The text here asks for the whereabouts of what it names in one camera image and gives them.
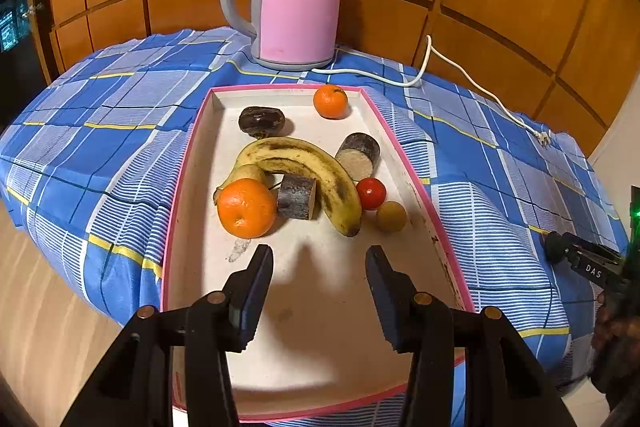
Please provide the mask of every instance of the cherry tomato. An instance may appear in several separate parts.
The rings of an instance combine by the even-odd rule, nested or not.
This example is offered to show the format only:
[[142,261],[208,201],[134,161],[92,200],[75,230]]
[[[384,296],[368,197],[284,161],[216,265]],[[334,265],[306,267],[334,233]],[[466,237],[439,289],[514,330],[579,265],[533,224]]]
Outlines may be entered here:
[[361,179],[356,185],[356,189],[364,210],[375,210],[385,202],[386,188],[379,179]]

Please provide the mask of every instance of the striped pattern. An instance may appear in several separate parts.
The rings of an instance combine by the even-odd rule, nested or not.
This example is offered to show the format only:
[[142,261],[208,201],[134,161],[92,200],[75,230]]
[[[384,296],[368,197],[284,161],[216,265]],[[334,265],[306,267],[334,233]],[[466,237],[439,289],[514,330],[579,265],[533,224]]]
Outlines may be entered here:
[[[177,173],[211,87],[363,86],[430,193],[476,309],[503,309],[559,385],[582,374],[594,290],[565,264],[548,265],[541,234],[569,230],[619,250],[626,236],[570,136],[550,133],[542,148],[494,102],[428,74],[404,89],[353,74],[271,71],[249,56],[248,39],[229,28],[112,46],[63,74],[0,137],[9,214],[78,295],[121,323],[141,304],[158,306]],[[345,48],[334,67],[415,74]],[[459,425],[463,368],[456,375]],[[401,404],[399,395],[293,423],[395,425]]]

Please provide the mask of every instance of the blue plaid tablecloth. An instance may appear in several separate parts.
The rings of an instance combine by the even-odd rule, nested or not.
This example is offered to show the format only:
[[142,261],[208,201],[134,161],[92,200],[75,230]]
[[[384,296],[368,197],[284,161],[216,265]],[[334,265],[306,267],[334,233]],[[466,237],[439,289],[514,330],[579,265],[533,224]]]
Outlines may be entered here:
[[[209,88],[364,86],[430,194],[476,309],[501,308],[559,385],[584,375],[592,356],[594,288],[567,263],[548,264],[541,234],[570,231],[619,251],[627,239],[569,135],[550,133],[551,146],[542,148],[493,102],[433,75],[402,88],[356,74],[283,73],[252,63],[248,46],[229,28],[111,46],[63,73],[4,131],[4,204],[78,295],[120,323],[143,304],[159,306],[178,169]],[[328,67],[398,81],[416,73],[342,48]],[[401,398],[293,423],[395,425]],[[458,425],[463,398],[461,365]]]

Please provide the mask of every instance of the orange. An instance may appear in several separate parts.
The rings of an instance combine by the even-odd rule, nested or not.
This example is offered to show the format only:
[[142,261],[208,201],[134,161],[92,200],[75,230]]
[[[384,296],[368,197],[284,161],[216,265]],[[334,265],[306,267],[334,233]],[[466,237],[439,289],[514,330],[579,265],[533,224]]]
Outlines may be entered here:
[[314,93],[314,107],[324,118],[342,118],[347,112],[347,94],[341,87],[319,87]]
[[276,198],[259,181],[242,178],[220,191],[218,217],[224,229],[236,237],[260,237],[276,218]]

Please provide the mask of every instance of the white wall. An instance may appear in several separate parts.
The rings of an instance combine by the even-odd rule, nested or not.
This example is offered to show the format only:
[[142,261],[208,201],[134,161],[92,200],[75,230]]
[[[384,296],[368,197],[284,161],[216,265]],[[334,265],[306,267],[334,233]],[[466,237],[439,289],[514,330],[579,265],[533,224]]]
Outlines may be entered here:
[[640,75],[589,158],[629,233],[631,185],[640,187]]

